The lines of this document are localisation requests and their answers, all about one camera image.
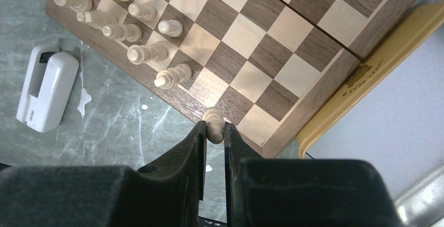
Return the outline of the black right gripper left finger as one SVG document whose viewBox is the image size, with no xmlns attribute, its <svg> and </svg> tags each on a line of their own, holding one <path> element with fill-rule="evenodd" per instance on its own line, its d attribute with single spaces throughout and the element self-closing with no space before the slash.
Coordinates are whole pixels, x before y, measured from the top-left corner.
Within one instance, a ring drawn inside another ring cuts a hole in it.
<svg viewBox="0 0 444 227">
<path fill-rule="evenodd" d="M 198 226 L 206 123 L 139 169 L 10 166 L 1 171 L 1 226 Z"/>
</svg>

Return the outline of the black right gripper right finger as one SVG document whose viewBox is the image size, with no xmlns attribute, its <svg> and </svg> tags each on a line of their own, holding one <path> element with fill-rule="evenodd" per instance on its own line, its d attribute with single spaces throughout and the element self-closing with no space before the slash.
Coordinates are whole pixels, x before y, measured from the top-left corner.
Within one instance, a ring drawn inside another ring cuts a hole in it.
<svg viewBox="0 0 444 227">
<path fill-rule="evenodd" d="M 376 168 L 354 159 L 267 159 L 226 123 L 229 226 L 402 226 Z"/>
</svg>

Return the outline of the light chess piece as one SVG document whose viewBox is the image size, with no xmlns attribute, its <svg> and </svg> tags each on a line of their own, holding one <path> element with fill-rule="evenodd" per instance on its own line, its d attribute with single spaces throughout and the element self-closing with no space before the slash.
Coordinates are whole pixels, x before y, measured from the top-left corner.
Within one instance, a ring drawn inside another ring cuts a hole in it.
<svg viewBox="0 0 444 227">
<path fill-rule="evenodd" d="M 217 107 L 207 108 L 203 115 L 202 120 L 207 124 L 207 138 L 213 144 L 220 144 L 224 139 L 224 116 L 222 111 Z"/>
<path fill-rule="evenodd" d="M 183 32 L 183 26 L 178 20 L 162 20 L 158 24 L 158 30 L 169 37 L 175 38 Z"/>
<path fill-rule="evenodd" d="M 192 76 L 191 68 L 185 64 L 178 64 L 175 67 L 171 67 L 160 71 L 156 75 L 154 85 L 161 89 L 171 89 L 180 83 L 188 81 Z"/>
</svg>

